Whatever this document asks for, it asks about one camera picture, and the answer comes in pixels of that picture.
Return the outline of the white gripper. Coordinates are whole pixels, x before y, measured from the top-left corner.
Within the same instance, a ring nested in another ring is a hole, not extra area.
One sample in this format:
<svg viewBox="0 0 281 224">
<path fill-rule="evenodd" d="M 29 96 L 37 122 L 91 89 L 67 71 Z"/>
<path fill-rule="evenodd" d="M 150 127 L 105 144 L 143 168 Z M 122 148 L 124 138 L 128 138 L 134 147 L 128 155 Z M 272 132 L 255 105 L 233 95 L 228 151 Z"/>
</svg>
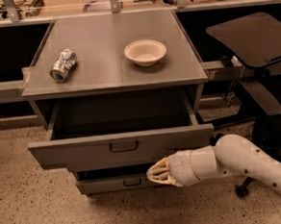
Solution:
<svg viewBox="0 0 281 224">
<path fill-rule="evenodd" d="M 183 150 L 162 158 L 147 170 L 147 178 L 156 184 L 176 187 L 198 184 L 200 179 L 192 171 L 191 153 L 191 150 Z"/>
</svg>

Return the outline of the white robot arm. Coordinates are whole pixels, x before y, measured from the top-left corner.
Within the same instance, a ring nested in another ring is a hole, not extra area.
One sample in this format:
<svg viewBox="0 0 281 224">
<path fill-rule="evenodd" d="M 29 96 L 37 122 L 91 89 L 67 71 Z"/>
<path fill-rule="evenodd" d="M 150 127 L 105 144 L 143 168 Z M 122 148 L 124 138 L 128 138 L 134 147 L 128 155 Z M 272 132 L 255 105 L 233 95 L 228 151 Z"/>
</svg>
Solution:
<svg viewBox="0 0 281 224">
<path fill-rule="evenodd" d="M 156 162 L 146 174 L 153 183 L 176 187 L 245 175 L 281 194 L 281 162 L 240 135 L 224 135 L 215 145 L 178 151 Z"/>
</svg>

